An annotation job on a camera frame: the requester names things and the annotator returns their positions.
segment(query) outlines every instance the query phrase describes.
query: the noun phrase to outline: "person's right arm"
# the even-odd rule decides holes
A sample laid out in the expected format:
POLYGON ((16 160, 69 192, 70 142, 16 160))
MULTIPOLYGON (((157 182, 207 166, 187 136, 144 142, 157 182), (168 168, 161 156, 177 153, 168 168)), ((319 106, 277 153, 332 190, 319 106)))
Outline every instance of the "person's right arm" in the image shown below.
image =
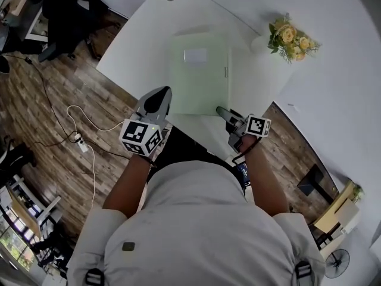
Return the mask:
MULTIPOLYGON (((240 151, 245 151, 255 140, 255 136, 243 136, 240 151)), ((245 159, 255 204, 270 216, 288 213, 286 195, 267 162, 262 146, 258 143, 245 155, 245 159)))

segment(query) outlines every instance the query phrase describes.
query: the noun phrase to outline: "white cable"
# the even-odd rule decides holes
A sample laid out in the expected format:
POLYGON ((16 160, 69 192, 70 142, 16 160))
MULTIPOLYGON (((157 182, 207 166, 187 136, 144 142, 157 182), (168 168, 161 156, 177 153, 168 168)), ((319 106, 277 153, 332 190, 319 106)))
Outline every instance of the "white cable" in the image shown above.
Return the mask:
POLYGON ((93 193, 93 199, 91 200, 91 209, 93 209, 93 203, 94 203, 94 198, 95 198, 95 171, 94 171, 94 165, 95 165, 95 153, 94 149, 89 145, 86 144, 87 147, 90 147, 91 150, 93 151, 93 175, 94 175, 94 193, 93 193))
POLYGON ((78 105, 70 105, 66 108, 66 113, 68 116, 71 117, 71 119, 73 120, 74 122, 74 127, 76 128, 76 132, 77 132, 77 125, 76 125, 76 121, 74 121, 73 117, 69 114, 69 108, 70 107, 77 107, 77 108, 80 108, 82 113, 85 115, 85 117, 89 120, 89 122, 92 124, 92 126, 94 126, 95 128, 97 128, 97 130, 100 130, 100 131, 103 131, 103 132, 106 132, 106 131, 111 131, 113 129, 115 129, 116 127, 118 127, 119 125, 123 124, 124 121, 121 121, 120 123, 116 124, 113 128, 110 128, 110 129, 100 129, 99 127, 97 127, 97 125, 95 125, 91 119, 89 119, 89 117, 86 115, 86 113, 83 111, 83 109, 81 108, 81 106, 78 106, 78 105))

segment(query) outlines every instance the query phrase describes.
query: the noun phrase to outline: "black buckle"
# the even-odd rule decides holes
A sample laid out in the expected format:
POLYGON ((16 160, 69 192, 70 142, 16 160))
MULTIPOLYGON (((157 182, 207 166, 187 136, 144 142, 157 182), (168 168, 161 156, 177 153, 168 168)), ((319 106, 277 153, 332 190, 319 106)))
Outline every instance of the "black buckle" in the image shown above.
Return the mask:
POLYGON ((310 276, 312 274, 312 268, 310 263, 306 262, 305 260, 302 260, 297 264, 295 267, 296 272, 296 278, 301 279, 305 278, 306 276, 310 276))
POLYGON ((90 269, 85 276, 86 285, 104 286, 105 276, 98 268, 90 269))

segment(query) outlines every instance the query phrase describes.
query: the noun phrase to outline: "white marker cube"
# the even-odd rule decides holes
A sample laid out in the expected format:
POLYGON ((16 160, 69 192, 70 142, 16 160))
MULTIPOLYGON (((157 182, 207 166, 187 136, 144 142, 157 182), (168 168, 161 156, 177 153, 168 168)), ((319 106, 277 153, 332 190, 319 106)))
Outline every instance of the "white marker cube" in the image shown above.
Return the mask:
POLYGON ((127 151, 148 157, 163 140, 161 129, 156 124, 124 120, 119 135, 127 151))
POLYGON ((246 127, 246 133, 255 136, 261 136, 263 138, 268 136, 270 131, 271 120, 264 117, 256 117, 253 114, 248 116, 248 124, 246 127))

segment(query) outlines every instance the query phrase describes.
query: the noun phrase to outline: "forearm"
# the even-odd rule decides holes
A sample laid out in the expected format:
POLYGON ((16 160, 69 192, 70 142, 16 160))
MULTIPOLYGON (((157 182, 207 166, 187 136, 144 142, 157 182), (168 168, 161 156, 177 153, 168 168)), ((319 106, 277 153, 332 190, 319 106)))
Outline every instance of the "forearm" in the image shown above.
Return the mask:
POLYGON ((255 204, 270 216, 287 213, 286 195, 267 162, 262 146, 256 145, 245 158, 255 204))
POLYGON ((139 156, 133 155, 108 194, 103 209, 118 210, 127 218, 133 216, 138 209, 148 173, 149 163, 139 156))

